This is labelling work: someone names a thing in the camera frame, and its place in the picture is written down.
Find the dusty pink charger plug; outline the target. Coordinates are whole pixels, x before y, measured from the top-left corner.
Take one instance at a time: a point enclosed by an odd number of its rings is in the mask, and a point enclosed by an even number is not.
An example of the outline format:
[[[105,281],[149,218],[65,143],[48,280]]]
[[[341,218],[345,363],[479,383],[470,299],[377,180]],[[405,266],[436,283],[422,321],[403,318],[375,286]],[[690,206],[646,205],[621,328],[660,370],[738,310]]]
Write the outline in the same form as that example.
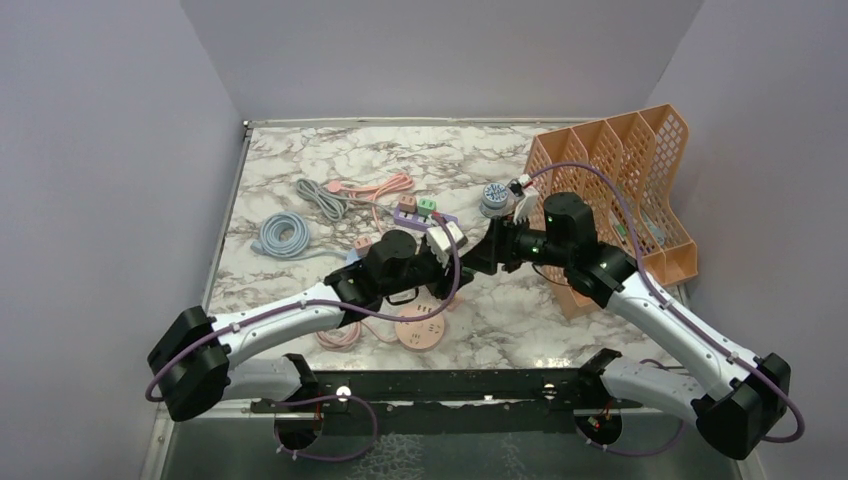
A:
[[[353,243],[353,249],[356,255],[360,258],[366,256],[370,251],[373,243],[370,237],[360,236]]]

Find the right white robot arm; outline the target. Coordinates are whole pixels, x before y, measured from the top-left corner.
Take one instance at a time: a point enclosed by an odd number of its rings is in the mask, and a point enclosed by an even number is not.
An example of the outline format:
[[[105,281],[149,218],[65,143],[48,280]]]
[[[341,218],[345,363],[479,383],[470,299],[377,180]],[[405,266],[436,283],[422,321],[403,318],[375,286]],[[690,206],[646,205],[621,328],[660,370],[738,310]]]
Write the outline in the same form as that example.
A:
[[[618,354],[594,356],[577,380],[579,398],[600,407],[613,397],[636,401],[696,427],[719,453],[743,460],[785,415],[791,367],[778,354],[744,348],[681,305],[621,248],[597,236],[592,209],[575,193],[543,203],[544,229],[506,217],[491,220],[464,266],[493,275],[525,262],[562,269],[568,285],[647,334],[692,378],[650,372]]]

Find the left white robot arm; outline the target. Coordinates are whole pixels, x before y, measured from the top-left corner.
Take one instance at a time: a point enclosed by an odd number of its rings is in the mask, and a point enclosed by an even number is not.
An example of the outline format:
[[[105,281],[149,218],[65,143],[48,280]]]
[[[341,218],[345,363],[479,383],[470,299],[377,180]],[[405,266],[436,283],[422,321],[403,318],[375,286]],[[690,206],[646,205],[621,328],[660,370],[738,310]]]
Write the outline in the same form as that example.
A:
[[[200,305],[187,308],[147,356],[153,378],[144,396],[164,403],[172,420],[187,421],[222,400],[248,397],[236,385],[235,371],[270,348],[368,317],[403,322],[380,310],[392,295],[429,289],[440,305],[408,319],[427,320],[445,310],[467,282],[459,255],[467,242],[454,222],[429,228],[420,241],[391,230],[363,258],[286,299],[219,317]]]

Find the pink dual USB charger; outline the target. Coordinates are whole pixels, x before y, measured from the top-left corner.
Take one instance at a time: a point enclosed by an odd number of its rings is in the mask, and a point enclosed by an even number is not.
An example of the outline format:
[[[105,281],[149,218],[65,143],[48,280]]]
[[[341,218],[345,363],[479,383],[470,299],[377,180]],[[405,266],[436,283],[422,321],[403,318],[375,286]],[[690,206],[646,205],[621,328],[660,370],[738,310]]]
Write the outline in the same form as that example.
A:
[[[415,214],[417,205],[417,199],[414,195],[401,195],[398,198],[398,210],[404,214]]]

